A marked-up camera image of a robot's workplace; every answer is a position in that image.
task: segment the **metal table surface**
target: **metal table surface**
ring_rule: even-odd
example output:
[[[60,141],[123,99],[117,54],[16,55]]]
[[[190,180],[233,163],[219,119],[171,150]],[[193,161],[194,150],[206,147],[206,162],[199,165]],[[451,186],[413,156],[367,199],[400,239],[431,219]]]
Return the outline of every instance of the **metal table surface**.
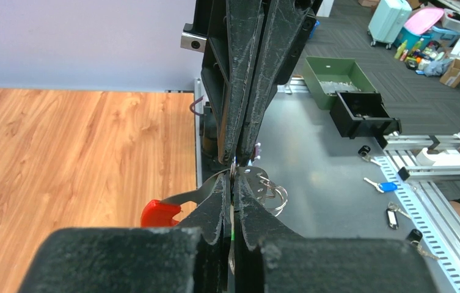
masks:
[[[197,97],[203,88],[196,82]],[[357,154],[359,148],[368,145],[371,156],[384,157],[375,139],[342,138],[329,112],[319,110],[306,90],[276,94],[258,141],[261,159],[254,166],[263,168],[271,180],[286,188],[288,203],[278,219],[300,235],[403,240],[415,228],[412,220],[402,215],[398,216],[399,229],[389,228],[385,214],[388,202],[401,202],[394,192],[380,194],[363,180],[387,180],[381,168]],[[425,261],[440,292],[458,292],[460,285],[453,287],[439,262],[431,258]]]

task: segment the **black plastic container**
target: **black plastic container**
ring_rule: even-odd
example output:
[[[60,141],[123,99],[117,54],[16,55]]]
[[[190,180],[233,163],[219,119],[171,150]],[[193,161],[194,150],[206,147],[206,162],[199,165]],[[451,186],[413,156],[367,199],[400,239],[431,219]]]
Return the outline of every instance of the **black plastic container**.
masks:
[[[342,137],[376,137],[401,131],[401,120],[390,118],[377,92],[337,92],[330,109]]]

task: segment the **wooden table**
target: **wooden table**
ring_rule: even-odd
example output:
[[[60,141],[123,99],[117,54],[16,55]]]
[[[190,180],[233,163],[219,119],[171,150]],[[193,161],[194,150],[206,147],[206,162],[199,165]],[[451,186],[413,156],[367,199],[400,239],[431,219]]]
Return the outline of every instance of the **wooden table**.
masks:
[[[192,100],[0,89],[0,292],[17,291],[53,231],[137,227],[149,200],[195,189]]]

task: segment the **perforated metal strip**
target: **perforated metal strip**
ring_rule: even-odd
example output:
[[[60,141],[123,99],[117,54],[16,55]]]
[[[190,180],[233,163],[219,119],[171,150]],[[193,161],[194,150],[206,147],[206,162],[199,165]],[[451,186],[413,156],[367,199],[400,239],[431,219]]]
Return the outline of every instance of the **perforated metal strip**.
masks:
[[[411,186],[404,183],[399,177],[387,157],[375,157],[375,160],[381,164],[381,170],[386,179],[394,182],[399,187],[395,191],[395,194],[402,207],[411,215],[415,227],[422,232],[422,241],[425,243],[423,247],[440,258],[438,263],[442,271],[449,279],[455,291],[460,292],[460,269],[454,262],[452,255],[448,252],[447,246],[440,238],[417,195]]]

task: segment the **red plastic handle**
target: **red plastic handle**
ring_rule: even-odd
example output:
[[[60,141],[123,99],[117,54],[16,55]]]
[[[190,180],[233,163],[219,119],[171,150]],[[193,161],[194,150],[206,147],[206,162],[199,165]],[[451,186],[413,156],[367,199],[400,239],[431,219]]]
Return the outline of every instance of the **red plastic handle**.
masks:
[[[179,221],[172,217],[181,212],[181,206],[161,203],[159,200],[151,200],[142,211],[140,223],[142,228],[149,227],[172,227]]]

